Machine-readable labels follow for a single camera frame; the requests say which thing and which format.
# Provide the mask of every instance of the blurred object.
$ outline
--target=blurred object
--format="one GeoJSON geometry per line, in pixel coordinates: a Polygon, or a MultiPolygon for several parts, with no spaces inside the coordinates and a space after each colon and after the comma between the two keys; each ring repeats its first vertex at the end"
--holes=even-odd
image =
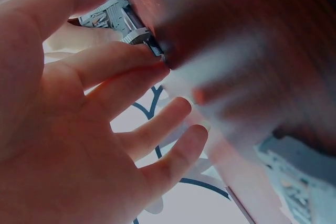
{"type": "Polygon", "coordinates": [[[336,154],[336,1],[129,1],[175,70],[168,93],[196,94],[222,133],[207,154],[225,184],[256,223],[291,223],[253,146],[275,131],[336,154]]]}
{"type": "Polygon", "coordinates": [[[336,159],[292,137],[269,137],[256,146],[277,193],[300,224],[334,223],[336,159]]]}

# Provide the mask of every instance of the brown object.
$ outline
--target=brown object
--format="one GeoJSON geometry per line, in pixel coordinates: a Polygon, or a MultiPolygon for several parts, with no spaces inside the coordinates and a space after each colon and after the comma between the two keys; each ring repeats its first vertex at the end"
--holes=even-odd
{"type": "Polygon", "coordinates": [[[336,0],[130,1],[221,126],[225,183],[257,223],[289,223],[251,147],[276,130],[336,154],[336,0]]]}

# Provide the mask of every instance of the hand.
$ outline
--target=hand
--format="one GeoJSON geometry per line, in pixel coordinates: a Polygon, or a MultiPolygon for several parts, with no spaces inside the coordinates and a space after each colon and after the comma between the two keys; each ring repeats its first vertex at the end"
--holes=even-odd
{"type": "Polygon", "coordinates": [[[46,57],[64,58],[69,53],[76,53],[92,46],[97,46],[111,41],[120,41],[121,32],[113,29],[86,28],[65,22],[55,33],[43,43],[46,57]]]}
{"type": "Polygon", "coordinates": [[[207,131],[194,125],[157,163],[140,169],[134,164],[189,114],[182,98],[133,132],[111,130],[110,121],[169,72],[146,46],[112,42],[44,65],[43,41],[70,15],[104,1],[1,5],[0,219],[5,223],[130,222],[201,154],[207,131]]]}

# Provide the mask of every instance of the blue line drawing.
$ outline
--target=blue line drawing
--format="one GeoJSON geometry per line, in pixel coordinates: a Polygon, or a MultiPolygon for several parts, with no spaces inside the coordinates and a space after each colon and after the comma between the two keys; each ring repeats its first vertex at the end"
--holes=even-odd
{"type": "MultiPolygon", "coordinates": [[[[138,103],[133,104],[134,107],[138,108],[139,110],[141,110],[145,114],[145,116],[147,117],[148,120],[150,120],[154,117],[155,108],[156,108],[157,105],[164,105],[169,100],[167,98],[167,99],[163,99],[163,100],[159,101],[160,95],[162,94],[162,91],[163,91],[162,86],[159,86],[158,88],[152,87],[151,90],[154,94],[154,98],[153,98],[153,101],[152,101],[152,104],[151,104],[151,107],[150,107],[149,111],[144,106],[142,106],[138,103]]],[[[178,129],[176,129],[175,132],[173,132],[167,139],[165,139],[163,141],[163,143],[160,144],[160,146],[157,146],[155,148],[155,152],[156,152],[156,155],[157,155],[158,159],[160,159],[162,157],[161,148],[163,148],[163,147],[173,143],[174,141],[176,141],[176,139],[178,139],[186,129],[187,129],[187,125],[181,125],[178,129]]],[[[196,170],[197,174],[198,174],[197,178],[203,178],[202,180],[207,180],[207,181],[209,181],[209,180],[215,181],[216,178],[213,178],[213,177],[202,174],[202,172],[204,172],[205,170],[207,170],[211,167],[210,161],[208,159],[204,159],[204,158],[200,158],[198,161],[199,161],[200,165],[197,165],[196,168],[195,168],[195,169],[197,169],[196,170]]],[[[226,191],[224,191],[224,190],[222,190],[222,189],[220,189],[220,188],[218,188],[214,185],[202,182],[200,180],[191,179],[191,178],[182,178],[179,183],[192,184],[192,185],[196,185],[196,186],[200,186],[200,187],[212,190],[212,191],[222,195],[223,197],[225,197],[225,198],[227,198],[228,200],[231,201],[231,199],[229,197],[229,194],[226,191]]],[[[140,223],[139,223],[138,219],[136,219],[133,222],[133,224],[140,224],[140,223]]]]}

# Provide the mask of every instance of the plastic part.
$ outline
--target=plastic part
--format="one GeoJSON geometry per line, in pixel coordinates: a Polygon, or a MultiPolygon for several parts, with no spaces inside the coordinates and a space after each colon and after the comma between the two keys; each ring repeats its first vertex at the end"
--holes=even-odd
{"type": "Polygon", "coordinates": [[[296,139],[266,139],[255,147],[275,191],[300,224],[336,223],[336,159],[296,139]]]}
{"type": "Polygon", "coordinates": [[[164,53],[151,32],[144,27],[127,0],[108,0],[79,18],[81,26],[110,28],[122,32],[125,43],[146,44],[155,56],[164,60],[164,53]]]}

